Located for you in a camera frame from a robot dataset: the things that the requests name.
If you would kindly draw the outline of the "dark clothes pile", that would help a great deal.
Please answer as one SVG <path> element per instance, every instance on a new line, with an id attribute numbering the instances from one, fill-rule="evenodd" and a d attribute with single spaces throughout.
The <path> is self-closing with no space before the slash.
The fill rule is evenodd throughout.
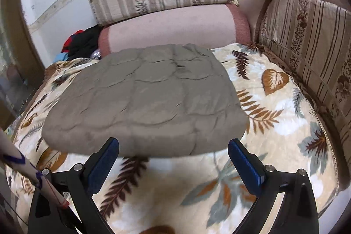
<path id="1" fill-rule="evenodd" d="M 102 27 L 99 25 L 76 31 L 65 41 L 61 53 L 57 54 L 54 62 L 90 58 L 99 48 L 98 40 L 101 31 Z"/>

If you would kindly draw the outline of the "white patterned sleeve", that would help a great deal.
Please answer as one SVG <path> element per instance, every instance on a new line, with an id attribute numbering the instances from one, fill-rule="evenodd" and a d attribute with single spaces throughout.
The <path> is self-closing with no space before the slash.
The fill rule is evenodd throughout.
<path id="1" fill-rule="evenodd" d="M 57 189 L 39 172 L 26 157 L 10 141 L 1 129 L 1 161 L 15 171 L 28 178 L 39 192 L 55 206 L 67 209 L 69 202 L 57 191 Z"/>

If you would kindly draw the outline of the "pink bolster cushion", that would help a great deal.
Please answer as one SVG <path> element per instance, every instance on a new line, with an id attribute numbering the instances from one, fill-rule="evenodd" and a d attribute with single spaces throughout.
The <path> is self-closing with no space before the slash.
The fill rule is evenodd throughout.
<path id="1" fill-rule="evenodd" d="M 234 4 L 183 7 L 150 13 L 105 27 L 99 35 L 102 56 L 128 48 L 188 43 L 213 49 L 251 42 L 245 15 Z"/>

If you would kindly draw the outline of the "olive quilted hooded jacket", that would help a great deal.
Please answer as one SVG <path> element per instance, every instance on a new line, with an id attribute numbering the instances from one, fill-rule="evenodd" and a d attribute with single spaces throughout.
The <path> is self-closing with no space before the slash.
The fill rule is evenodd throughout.
<path id="1" fill-rule="evenodd" d="M 193 44 L 112 53 L 81 70 L 42 130 L 54 149 L 90 155 L 111 137 L 123 157 L 180 157 L 225 149 L 248 118 L 226 69 Z"/>

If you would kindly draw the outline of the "striped floral side cushion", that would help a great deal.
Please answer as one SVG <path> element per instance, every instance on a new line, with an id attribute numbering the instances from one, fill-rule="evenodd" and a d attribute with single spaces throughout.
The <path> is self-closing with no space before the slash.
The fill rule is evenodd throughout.
<path id="1" fill-rule="evenodd" d="M 327 108 L 350 163 L 350 11 L 321 0 L 272 0 L 259 43 Z"/>

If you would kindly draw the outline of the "wooden glass wardrobe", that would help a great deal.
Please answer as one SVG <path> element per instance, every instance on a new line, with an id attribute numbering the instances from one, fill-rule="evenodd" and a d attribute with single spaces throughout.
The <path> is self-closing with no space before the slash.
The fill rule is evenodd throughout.
<path id="1" fill-rule="evenodd" d="M 45 68 L 24 20 L 20 0 L 1 0 L 1 128 L 26 109 Z"/>

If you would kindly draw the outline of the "leaf pattern plush blanket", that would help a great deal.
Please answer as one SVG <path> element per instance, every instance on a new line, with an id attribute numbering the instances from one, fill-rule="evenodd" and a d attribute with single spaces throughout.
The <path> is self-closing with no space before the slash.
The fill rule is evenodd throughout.
<path id="1" fill-rule="evenodd" d="M 280 171 L 306 170 L 317 210 L 323 210 L 339 189 L 336 159 L 325 125 L 293 78 L 257 48 L 233 43 L 209 50 L 226 69 L 248 118 L 239 138 L 243 145 Z M 42 130 L 74 77 L 99 61 L 81 58 L 51 66 L 20 120 L 13 143 L 38 170 L 64 172 L 89 158 L 52 148 Z M 255 197 L 226 147 L 180 157 L 119 154 L 93 200 L 115 233 L 232 233 Z"/>

